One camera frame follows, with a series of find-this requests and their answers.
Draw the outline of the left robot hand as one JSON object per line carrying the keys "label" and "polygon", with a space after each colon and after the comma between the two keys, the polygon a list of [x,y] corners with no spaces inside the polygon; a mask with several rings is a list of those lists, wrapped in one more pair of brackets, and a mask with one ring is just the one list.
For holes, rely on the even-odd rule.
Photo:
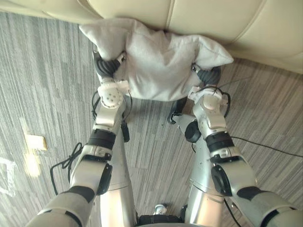
{"label": "left robot hand", "polygon": [[94,67],[100,81],[107,78],[113,78],[114,73],[126,59],[125,52],[122,52],[116,59],[109,61],[104,60],[98,51],[93,51],[92,56]]}

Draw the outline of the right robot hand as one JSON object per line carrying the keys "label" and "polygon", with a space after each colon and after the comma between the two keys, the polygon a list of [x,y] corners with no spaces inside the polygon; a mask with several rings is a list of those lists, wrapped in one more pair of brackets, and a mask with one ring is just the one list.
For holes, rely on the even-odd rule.
{"label": "right robot hand", "polygon": [[221,66],[213,67],[210,70],[204,70],[197,64],[191,65],[191,70],[196,73],[198,78],[204,85],[215,85],[217,86],[221,78]]}

